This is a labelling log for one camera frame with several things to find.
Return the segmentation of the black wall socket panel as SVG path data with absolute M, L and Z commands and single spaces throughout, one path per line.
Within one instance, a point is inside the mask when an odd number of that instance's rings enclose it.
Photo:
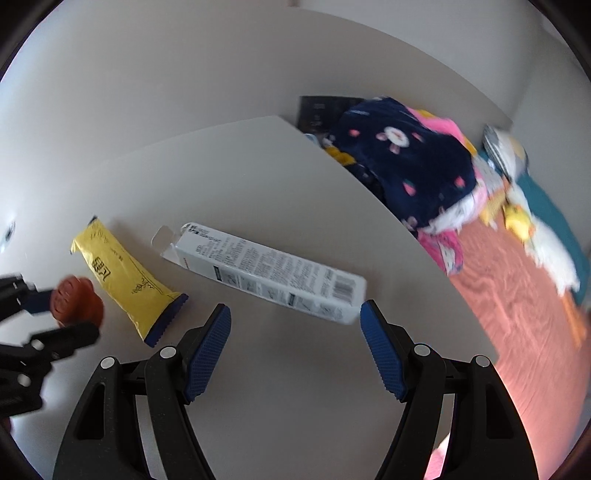
M 325 134 L 346 111 L 363 102 L 360 97 L 301 96 L 297 129 L 303 133 Z

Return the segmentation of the white long cardboard box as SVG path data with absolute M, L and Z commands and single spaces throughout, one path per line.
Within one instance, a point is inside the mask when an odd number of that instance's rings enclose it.
M 353 324 L 366 300 L 359 275 L 189 222 L 177 233 L 162 226 L 152 248 L 171 263 L 270 303 Z

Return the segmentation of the yellow snack wrapper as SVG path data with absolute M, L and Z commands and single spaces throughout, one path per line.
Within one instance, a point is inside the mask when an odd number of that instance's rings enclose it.
M 155 347 L 188 296 L 158 281 L 97 217 L 73 239 L 71 251 L 82 255 L 100 286 L 127 314 L 142 341 Z

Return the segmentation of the orange red bottle cap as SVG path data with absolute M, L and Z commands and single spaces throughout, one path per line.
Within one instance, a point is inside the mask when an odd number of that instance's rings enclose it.
M 88 278 L 70 275 L 52 290 L 50 313 L 60 327 L 91 323 L 100 328 L 104 304 Z

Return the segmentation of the patchwork checkered pillow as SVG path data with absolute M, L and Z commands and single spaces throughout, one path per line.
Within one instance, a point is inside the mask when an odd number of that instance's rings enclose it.
M 486 125 L 483 130 L 483 146 L 489 159 L 509 181 L 516 181 L 528 172 L 528 154 L 509 132 Z

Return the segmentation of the yellow polka dot cushion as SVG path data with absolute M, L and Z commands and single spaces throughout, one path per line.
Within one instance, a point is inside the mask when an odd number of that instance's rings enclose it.
M 485 206 L 479 214 L 479 219 L 486 226 L 491 226 L 495 223 L 495 219 L 506 203 L 506 192 L 499 190 L 489 197 Z

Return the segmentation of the yellow duck plush toy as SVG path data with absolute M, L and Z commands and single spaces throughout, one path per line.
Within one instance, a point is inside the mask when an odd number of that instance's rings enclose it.
M 505 228 L 522 243 L 529 241 L 535 232 L 530 215 L 519 205 L 507 203 L 503 206 Z

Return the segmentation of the navy patterned fleece blanket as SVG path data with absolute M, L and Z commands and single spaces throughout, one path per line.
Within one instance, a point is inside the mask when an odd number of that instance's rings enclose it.
M 477 186 L 462 142 L 429 129 L 390 97 L 342 114 L 325 147 L 411 231 L 427 227 Z

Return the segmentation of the grey bedside table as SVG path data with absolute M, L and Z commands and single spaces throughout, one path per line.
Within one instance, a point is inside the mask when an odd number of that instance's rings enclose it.
M 157 280 L 188 297 L 161 338 L 175 344 L 217 304 L 231 331 L 188 407 L 220 479 L 372 479 L 403 408 L 358 320 L 372 299 L 441 355 L 495 349 L 417 240 L 335 160 L 283 120 L 186 133 L 110 160 L 1 165 L 15 231 L 3 274 L 39 288 L 98 280 L 71 245 L 100 220 Z

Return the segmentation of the pink white clothes pile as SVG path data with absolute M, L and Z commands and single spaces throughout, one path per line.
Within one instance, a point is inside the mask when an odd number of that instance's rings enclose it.
M 479 214 L 489 197 L 499 190 L 506 191 L 506 182 L 478 153 L 476 147 L 449 118 L 439 118 L 426 110 L 410 108 L 411 113 L 428 129 L 453 136 L 472 156 L 476 186 L 459 202 L 442 211 L 429 225 L 418 232 L 418 241 L 447 275 L 462 270 L 463 249 L 460 244 L 461 229 L 479 219 Z

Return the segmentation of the teal pillow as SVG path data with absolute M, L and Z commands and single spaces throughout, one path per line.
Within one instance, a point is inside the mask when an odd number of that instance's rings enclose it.
M 527 173 L 518 178 L 517 184 L 525 194 L 531 212 L 554 231 L 571 256 L 580 282 L 579 290 L 573 292 L 573 298 L 578 306 L 582 306 L 590 280 L 589 259 L 568 221 L 542 187 Z

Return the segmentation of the pink bed sheet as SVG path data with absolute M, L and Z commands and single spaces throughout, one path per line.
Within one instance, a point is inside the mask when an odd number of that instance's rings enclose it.
M 590 328 L 512 233 L 475 221 L 459 238 L 464 265 L 450 280 L 497 350 L 496 369 L 548 479 L 570 452 L 583 410 Z

